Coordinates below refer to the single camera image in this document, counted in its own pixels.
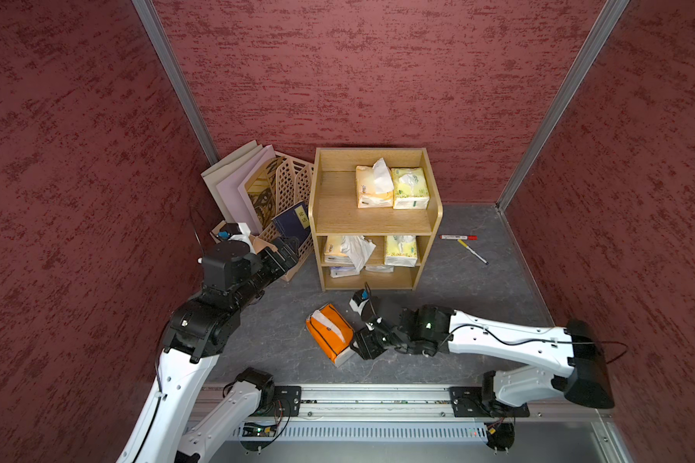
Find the orange tissue pack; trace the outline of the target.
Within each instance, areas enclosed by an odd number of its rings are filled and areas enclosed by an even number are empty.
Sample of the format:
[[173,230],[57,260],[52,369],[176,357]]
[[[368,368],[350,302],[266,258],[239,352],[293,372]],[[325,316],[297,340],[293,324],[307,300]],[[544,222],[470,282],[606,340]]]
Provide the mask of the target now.
[[308,316],[306,328],[326,357],[340,368],[355,352],[351,348],[355,331],[332,304],[326,304]]

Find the cream tissue pack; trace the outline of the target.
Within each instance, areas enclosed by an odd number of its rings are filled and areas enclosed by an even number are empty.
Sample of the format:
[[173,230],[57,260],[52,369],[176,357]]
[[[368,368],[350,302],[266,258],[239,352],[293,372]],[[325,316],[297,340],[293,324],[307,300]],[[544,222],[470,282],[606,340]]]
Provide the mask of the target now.
[[373,166],[357,166],[355,179],[358,208],[392,208],[394,183],[383,158]]

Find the green yellow tissue pack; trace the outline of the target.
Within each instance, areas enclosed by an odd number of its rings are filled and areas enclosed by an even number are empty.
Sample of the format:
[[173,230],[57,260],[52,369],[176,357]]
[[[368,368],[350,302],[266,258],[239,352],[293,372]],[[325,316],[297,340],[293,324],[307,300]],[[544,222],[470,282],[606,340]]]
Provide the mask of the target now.
[[425,210],[430,190],[422,168],[392,168],[394,210]]

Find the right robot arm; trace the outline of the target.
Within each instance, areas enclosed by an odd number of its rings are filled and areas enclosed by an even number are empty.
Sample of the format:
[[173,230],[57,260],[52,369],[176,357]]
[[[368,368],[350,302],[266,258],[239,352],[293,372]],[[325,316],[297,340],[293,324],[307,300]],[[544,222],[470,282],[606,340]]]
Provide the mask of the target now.
[[396,314],[366,305],[361,316],[364,326],[351,348],[365,360],[394,350],[427,358],[448,352],[516,362],[514,370],[484,376],[479,402],[490,416],[556,397],[593,409],[615,406],[606,343],[582,320],[564,327],[524,326],[434,305]]

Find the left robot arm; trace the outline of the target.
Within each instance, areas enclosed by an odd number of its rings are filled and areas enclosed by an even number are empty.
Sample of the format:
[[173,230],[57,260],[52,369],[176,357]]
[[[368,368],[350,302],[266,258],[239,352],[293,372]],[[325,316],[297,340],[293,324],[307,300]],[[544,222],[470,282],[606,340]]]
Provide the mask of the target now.
[[201,290],[175,310],[160,341],[156,379],[121,462],[208,462],[246,418],[274,402],[270,374],[247,368],[196,426],[193,407],[241,313],[298,263],[297,240],[278,238],[255,251],[243,233],[204,252]]

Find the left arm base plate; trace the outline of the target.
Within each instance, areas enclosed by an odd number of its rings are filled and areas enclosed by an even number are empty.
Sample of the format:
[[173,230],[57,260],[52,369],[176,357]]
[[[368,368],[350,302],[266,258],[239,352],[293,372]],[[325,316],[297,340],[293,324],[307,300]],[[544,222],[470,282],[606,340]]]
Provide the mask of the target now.
[[296,417],[299,414],[302,388],[298,386],[268,386],[259,409],[252,416],[275,418]]

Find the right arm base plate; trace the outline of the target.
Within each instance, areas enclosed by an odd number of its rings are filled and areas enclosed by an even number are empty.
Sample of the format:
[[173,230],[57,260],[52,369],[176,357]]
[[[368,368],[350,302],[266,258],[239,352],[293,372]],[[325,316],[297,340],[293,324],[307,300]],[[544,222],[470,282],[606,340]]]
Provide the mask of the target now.
[[482,387],[450,387],[448,392],[455,418],[499,420],[530,417],[527,405],[511,407],[495,399],[485,400]]

